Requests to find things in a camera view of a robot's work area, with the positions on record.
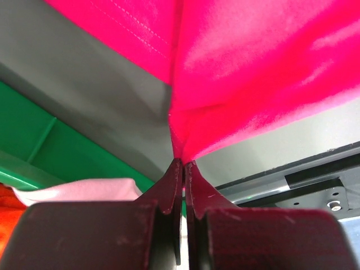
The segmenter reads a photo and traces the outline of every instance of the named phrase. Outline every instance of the green metal frame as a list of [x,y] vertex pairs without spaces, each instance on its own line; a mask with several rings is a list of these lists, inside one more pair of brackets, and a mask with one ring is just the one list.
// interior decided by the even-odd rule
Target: green metal frame
[[0,82],[0,182],[30,191],[87,178],[154,183]]

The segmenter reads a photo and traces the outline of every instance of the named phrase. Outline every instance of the dark red clamp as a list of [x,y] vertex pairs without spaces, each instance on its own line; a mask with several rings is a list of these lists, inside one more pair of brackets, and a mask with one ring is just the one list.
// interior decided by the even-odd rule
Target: dark red clamp
[[340,225],[316,210],[239,208],[175,159],[134,202],[30,207],[0,269],[174,269],[182,187],[190,269],[358,269]]

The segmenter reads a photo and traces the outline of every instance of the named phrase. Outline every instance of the bolt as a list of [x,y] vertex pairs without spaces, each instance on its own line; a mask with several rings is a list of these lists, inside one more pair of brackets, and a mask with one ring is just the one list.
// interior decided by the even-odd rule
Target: bolt
[[330,207],[331,211],[334,211],[334,212],[339,211],[339,210],[342,209],[339,201],[330,201],[327,204],[327,206]]

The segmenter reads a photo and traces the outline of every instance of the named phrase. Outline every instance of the orange fabric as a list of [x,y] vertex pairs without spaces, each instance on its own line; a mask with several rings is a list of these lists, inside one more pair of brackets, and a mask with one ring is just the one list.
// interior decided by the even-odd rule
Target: orange fabric
[[26,209],[14,192],[0,184],[0,258],[20,216]]

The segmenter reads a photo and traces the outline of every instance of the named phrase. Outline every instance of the pink fabric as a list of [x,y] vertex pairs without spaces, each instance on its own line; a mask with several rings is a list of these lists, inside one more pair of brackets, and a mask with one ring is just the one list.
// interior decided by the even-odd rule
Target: pink fabric
[[49,201],[132,201],[141,195],[129,178],[85,179],[43,190],[13,191],[26,206]]
[[173,86],[184,162],[360,92],[359,0],[47,0]]

